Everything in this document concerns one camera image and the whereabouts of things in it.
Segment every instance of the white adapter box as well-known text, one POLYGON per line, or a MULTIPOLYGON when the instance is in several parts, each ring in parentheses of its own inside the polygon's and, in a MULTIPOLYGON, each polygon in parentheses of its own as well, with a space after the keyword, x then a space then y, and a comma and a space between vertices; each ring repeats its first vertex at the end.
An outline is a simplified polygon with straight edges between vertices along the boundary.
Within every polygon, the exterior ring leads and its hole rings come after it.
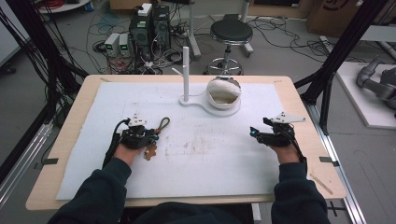
POLYGON ((120 34, 120 52, 122 57, 131 57, 131 41, 128 34, 120 34))
POLYGON ((111 34, 105 42, 108 57, 117 57, 120 53, 120 34, 111 34))
POLYGON ((146 16, 146 17, 147 17, 147 16, 149 15, 149 12, 151 11, 152 4, 150 4, 150 3, 143 3, 142 8, 143 8, 143 10, 138 10, 138 11, 137 11, 137 15, 139 15, 139 16, 146 16))

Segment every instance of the dark sweatshirt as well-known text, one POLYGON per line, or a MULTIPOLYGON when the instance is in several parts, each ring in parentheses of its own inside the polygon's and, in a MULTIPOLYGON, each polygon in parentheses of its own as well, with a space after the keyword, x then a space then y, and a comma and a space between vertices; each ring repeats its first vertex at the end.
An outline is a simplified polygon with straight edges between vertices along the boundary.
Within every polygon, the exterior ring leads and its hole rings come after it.
MULTIPOLYGON (((273 223, 330 223, 327 205, 313 181, 305 178, 305 166, 279 165, 273 223)), ((95 170, 75 198, 62 206, 49 223, 117 223, 125 204, 130 167, 113 158, 103 170, 95 170)), ((233 214, 210 205, 162 203, 143 214, 136 223, 240 223, 233 214)))

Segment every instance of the sleeve cuff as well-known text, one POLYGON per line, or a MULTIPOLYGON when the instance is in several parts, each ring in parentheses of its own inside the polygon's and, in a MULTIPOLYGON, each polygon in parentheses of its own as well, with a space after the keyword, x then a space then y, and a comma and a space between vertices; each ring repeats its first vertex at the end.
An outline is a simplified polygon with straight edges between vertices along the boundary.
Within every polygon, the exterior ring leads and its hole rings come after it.
POLYGON ((126 184, 126 180, 132 172, 131 167, 118 158, 112 158, 103 171, 114 175, 122 185, 126 184))
POLYGON ((306 179, 305 164, 290 162, 279 165, 279 182, 288 179, 306 179))

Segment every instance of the person's left hand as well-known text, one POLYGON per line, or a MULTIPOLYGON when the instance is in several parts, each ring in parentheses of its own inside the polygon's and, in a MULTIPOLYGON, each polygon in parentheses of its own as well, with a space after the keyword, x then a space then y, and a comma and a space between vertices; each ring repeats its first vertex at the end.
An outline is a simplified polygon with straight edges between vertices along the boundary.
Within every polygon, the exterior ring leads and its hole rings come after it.
POLYGON ((143 151, 145 147, 141 147, 139 149, 130 149, 123 144, 119 144, 116 148, 116 151, 114 152, 115 158, 118 158, 122 161, 125 161, 129 166, 132 165, 132 162, 134 161, 134 157, 136 155, 139 155, 141 151, 143 151))

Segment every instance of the dark sleeve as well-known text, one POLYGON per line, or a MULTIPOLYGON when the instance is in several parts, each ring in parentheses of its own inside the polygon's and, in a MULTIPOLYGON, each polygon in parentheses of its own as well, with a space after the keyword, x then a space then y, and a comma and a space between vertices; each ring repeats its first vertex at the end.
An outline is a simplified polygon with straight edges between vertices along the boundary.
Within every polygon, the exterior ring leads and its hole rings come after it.
POLYGON ((306 179, 305 165, 285 163, 279 165, 279 172, 271 211, 273 223, 330 223, 327 204, 315 183, 306 179))
POLYGON ((74 199, 62 206, 49 223, 117 223, 125 204, 131 168, 113 158, 103 170, 88 177, 74 199))

